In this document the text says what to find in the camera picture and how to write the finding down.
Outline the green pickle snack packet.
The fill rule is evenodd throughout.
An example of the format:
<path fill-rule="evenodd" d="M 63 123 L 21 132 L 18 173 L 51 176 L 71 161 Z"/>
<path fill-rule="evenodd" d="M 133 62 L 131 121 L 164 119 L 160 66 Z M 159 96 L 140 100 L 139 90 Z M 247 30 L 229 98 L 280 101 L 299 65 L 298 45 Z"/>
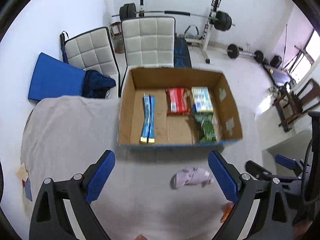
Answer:
<path fill-rule="evenodd" d="M 213 125 L 213 113 L 193 113 L 193 119 L 196 122 L 198 130 L 198 142 L 216 142 L 215 128 Z"/>

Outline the lilac sock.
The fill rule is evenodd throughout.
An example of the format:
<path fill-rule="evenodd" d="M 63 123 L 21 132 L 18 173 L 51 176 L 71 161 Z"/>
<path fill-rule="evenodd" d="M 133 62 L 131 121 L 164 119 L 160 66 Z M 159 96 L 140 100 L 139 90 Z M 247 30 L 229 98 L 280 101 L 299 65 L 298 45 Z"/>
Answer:
<path fill-rule="evenodd" d="M 205 187 L 214 182 L 211 172 L 199 167 L 186 167 L 172 176 L 170 187 L 177 190 L 184 186 L 201 185 Z"/>

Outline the blue white tissue pack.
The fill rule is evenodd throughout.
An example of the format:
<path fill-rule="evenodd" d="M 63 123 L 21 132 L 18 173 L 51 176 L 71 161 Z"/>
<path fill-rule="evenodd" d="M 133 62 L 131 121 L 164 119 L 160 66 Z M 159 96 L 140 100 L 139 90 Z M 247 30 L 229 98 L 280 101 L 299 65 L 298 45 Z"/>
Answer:
<path fill-rule="evenodd" d="M 196 113 L 213 113 L 213 105 L 207 87 L 192 87 L 193 109 Z"/>

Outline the red snack packet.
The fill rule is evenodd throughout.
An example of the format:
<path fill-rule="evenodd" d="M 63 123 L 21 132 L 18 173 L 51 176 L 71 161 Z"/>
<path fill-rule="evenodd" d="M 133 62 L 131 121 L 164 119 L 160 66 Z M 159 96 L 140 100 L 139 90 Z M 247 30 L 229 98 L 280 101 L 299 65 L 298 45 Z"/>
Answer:
<path fill-rule="evenodd" d="M 189 115 L 191 106 L 189 100 L 189 89 L 168 88 L 166 89 L 168 102 L 168 115 Z"/>

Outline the long blue snack packet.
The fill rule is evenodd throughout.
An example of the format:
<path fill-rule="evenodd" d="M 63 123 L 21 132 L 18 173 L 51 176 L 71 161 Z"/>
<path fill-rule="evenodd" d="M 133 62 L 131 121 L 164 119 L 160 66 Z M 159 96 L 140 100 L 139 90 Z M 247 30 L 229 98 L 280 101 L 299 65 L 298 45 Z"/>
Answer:
<path fill-rule="evenodd" d="M 155 143 L 155 101 L 156 98 L 150 94 L 144 94 L 144 122 L 140 136 L 140 142 L 145 144 Z"/>

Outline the cardboard box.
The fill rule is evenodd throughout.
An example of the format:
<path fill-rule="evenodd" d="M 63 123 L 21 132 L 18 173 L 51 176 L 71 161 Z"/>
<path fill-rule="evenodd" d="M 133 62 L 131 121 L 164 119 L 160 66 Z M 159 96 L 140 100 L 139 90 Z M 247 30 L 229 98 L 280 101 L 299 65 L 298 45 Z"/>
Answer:
<path fill-rule="evenodd" d="M 121 146 L 213 146 L 242 138 L 238 108 L 222 72 L 140 67 L 127 73 Z"/>

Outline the panda orange snack packet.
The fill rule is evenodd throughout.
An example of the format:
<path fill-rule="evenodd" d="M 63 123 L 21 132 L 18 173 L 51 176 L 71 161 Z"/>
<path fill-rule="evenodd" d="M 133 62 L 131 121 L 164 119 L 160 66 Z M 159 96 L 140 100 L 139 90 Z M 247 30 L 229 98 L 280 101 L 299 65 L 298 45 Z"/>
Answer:
<path fill-rule="evenodd" d="M 223 216 L 220 219 L 221 223 L 223 223 L 227 219 L 227 217 L 231 213 L 233 206 L 234 206 L 233 202 L 228 202 L 228 203 L 224 204 L 223 206 L 221 206 L 221 210 L 223 211 Z"/>

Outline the beige paper scrap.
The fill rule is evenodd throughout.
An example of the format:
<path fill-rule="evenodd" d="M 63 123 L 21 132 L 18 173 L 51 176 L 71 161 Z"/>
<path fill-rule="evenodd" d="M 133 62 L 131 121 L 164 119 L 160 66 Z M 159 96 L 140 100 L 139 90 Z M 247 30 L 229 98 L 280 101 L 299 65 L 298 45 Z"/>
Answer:
<path fill-rule="evenodd" d="M 22 163 L 19 167 L 18 171 L 16 172 L 16 176 L 18 179 L 26 182 L 29 178 L 29 173 L 25 167 L 25 163 Z"/>

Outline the treadmill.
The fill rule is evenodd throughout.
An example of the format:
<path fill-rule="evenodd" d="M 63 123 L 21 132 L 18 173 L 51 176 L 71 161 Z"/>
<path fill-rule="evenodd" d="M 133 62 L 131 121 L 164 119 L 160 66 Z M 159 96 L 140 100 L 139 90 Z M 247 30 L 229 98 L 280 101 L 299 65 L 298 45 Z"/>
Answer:
<path fill-rule="evenodd" d="M 277 68 L 273 68 L 266 64 L 262 64 L 262 67 L 267 72 L 269 78 L 275 86 L 281 87 L 286 83 L 293 83 L 293 78 L 287 72 L 278 70 Z"/>

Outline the black speaker box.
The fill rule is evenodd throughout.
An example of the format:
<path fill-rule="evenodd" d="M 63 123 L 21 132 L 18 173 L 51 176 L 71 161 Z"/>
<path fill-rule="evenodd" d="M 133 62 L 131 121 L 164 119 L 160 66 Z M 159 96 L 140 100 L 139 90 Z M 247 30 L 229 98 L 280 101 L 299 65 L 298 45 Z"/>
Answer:
<path fill-rule="evenodd" d="M 274 55 L 274 57 L 270 61 L 270 66 L 273 67 L 273 68 L 279 68 L 280 65 L 282 64 L 282 62 L 283 62 L 283 59 L 282 59 L 281 56 Z"/>

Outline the grey table cloth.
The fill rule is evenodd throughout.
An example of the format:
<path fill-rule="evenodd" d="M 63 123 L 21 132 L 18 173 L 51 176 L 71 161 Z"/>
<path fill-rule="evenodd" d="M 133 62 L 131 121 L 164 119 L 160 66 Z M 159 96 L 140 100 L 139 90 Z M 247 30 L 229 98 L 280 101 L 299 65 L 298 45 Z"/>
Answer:
<path fill-rule="evenodd" d="M 208 168 L 210 147 L 127 148 L 117 143 L 119 99 L 64 96 L 39 102 L 27 121 L 21 162 L 36 198 L 44 179 L 84 173 L 106 150 L 116 164 L 91 207 L 112 239 L 212 239 L 225 197 L 217 183 L 170 187 L 186 167 Z"/>

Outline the small barbell on floor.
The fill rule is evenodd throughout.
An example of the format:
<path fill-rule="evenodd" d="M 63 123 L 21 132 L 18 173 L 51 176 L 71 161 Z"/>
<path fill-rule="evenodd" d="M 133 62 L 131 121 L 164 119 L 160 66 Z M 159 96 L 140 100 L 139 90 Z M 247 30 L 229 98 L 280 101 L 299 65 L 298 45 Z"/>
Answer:
<path fill-rule="evenodd" d="M 242 49 L 240 49 L 239 46 L 235 44 L 230 44 L 227 47 L 227 55 L 230 59 L 236 59 L 240 55 L 242 56 L 244 55 L 244 56 L 253 57 L 257 63 L 262 63 L 264 61 L 264 54 L 262 51 L 256 50 L 254 53 L 250 53 L 247 51 L 243 51 Z"/>

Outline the dark blue garment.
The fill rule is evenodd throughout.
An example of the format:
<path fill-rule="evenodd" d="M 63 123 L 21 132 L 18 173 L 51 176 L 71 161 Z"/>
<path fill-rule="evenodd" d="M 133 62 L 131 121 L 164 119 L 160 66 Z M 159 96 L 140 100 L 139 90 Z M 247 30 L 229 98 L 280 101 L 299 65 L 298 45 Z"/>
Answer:
<path fill-rule="evenodd" d="M 105 99 L 116 81 L 96 70 L 87 70 L 84 77 L 82 96 L 85 98 Z"/>

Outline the white barbell rack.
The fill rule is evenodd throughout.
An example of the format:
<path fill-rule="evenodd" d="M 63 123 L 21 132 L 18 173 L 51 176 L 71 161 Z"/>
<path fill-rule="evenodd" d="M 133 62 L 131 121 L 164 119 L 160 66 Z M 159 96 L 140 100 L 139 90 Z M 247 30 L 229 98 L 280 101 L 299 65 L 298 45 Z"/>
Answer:
<path fill-rule="evenodd" d="M 144 0 L 139 0 L 140 5 L 139 5 L 139 11 L 146 11 L 145 10 L 145 5 L 144 5 Z M 214 16 L 215 12 L 217 12 L 217 9 L 220 6 L 220 2 L 221 0 L 212 0 L 211 2 L 211 8 L 209 11 L 209 15 L 208 16 Z M 214 26 L 212 24 L 209 24 L 209 21 L 207 20 L 207 23 L 204 25 L 204 30 L 202 33 L 202 36 L 197 40 L 195 38 L 185 38 L 187 43 L 190 44 L 198 44 L 200 51 L 202 53 L 202 56 L 205 60 L 206 64 L 210 64 L 210 58 L 207 54 L 207 47 L 209 44 L 209 39 L 210 39 L 210 35 L 212 30 L 214 29 Z"/>

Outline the white padded chair right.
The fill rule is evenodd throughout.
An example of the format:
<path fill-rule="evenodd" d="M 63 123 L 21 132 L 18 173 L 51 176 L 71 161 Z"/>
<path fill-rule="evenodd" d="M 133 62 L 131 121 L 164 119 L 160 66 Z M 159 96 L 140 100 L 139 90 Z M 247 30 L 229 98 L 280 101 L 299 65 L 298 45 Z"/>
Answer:
<path fill-rule="evenodd" d="M 121 23 L 126 69 L 174 67 L 174 17 L 141 17 Z"/>

